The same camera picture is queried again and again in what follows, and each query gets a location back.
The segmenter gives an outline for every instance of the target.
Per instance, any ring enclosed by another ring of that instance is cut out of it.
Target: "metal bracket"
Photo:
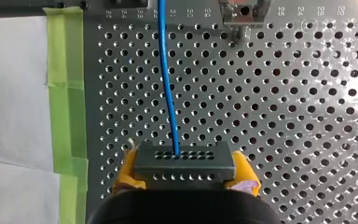
[[[243,44],[252,28],[263,28],[271,0],[221,0],[223,24],[234,31],[234,41]]]

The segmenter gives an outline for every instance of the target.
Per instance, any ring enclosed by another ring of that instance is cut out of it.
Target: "blue cable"
[[[176,117],[171,94],[170,76],[168,74],[165,5],[165,0],[158,0],[159,61],[161,63],[162,84],[164,86],[165,100],[167,101],[168,115],[170,117],[173,153],[175,155],[179,155],[179,138],[178,131],[176,129]]]

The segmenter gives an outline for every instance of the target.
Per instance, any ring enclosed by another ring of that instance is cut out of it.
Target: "gray metal surface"
[[[276,0],[241,46],[215,1],[168,1],[167,17],[182,146],[243,150],[282,223],[358,223],[358,1]],[[153,8],[85,14],[88,213],[128,138],[171,143],[157,29]]]
[[[135,178],[145,180],[148,189],[222,189],[234,179],[235,166],[227,142],[216,146],[172,146],[143,142],[133,165]]]

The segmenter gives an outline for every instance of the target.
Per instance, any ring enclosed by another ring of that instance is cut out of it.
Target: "black connector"
[[[142,8],[148,5],[149,0],[105,0],[106,8]]]

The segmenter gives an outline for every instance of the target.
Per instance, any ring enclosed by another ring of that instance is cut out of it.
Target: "white paper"
[[[60,176],[0,163],[0,224],[57,224]]]
[[[45,17],[0,19],[0,161],[52,171]]]

